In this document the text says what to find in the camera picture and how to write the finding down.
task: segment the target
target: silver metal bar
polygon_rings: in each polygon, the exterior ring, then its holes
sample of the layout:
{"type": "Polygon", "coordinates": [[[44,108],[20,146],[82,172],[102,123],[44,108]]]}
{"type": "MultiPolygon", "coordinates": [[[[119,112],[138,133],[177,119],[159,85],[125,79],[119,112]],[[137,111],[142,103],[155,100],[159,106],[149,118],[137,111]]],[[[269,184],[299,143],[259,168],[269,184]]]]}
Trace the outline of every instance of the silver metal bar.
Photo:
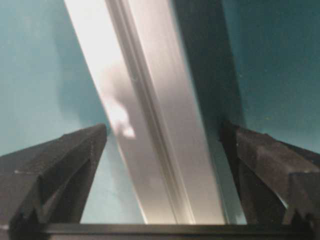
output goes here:
{"type": "Polygon", "coordinates": [[[65,0],[149,224],[223,224],[169,0],[65,0]]]}

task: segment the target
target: black plastic part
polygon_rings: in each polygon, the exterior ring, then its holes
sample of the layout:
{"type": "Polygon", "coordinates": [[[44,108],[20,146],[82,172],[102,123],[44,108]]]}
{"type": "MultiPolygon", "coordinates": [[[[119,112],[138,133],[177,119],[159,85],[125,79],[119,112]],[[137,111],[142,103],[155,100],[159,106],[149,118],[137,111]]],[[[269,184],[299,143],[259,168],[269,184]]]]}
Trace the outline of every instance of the black plastic part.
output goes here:
{"type": "Polygon", "coordinates": [[[310,231],[281,225],[48,224],[29,226],[37,240],[309,240],[310,231]]]}
{"type": "Polygon", "coordinates": [[[78,223],[106,140],[98,124],[0,157],[0,239],[27,223],[78,223]]]}
{"type": "Polygon", "coordinates": [[[228,122],[223,125],[221,141],[248,223],[310,226],[320,239],[317,153],[228,122]]]}

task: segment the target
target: teal background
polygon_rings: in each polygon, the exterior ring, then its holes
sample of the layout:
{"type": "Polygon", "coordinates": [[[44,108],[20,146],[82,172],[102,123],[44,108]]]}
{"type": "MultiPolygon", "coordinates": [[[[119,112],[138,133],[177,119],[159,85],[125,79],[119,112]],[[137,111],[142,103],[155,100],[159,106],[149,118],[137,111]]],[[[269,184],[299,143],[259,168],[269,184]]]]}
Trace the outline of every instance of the teal background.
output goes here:
{"type": "MultiPolygon", "coordinates": [[[[109,128],[63,0],[0,1],[0,116],[0,155],[109,128]]],[[[142,223],[112,134],[106,149],[82,221],[142,223]]]]}
{"type": "Polygon", "coordinates": [[[320,1],[223,7],[246,126],[320,153],[320,1]]]}

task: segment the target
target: teal wall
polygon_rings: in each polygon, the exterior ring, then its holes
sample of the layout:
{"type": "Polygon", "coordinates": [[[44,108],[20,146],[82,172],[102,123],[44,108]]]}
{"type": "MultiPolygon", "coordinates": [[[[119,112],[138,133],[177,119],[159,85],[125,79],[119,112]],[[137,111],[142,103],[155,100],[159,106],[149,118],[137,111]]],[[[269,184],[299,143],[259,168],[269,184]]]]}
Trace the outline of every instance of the teal wall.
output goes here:
{"type": "Polygon", "coordinates": [[[107,123],[63,0],[0,3],[0,155],[107,123]]]}
{"type": "Polygon", "coordinates": [[[320,153],[320,1],[223,7],[246,126],[320,153]]]}
{"type": "MultiPolygon", "coordinates": [[[[0,155],[109,126],[63,0],[0,1],[0,116],[0,155]]],[[[106,150],[82,221],[143,223],[112,137],[106,150]]]]}

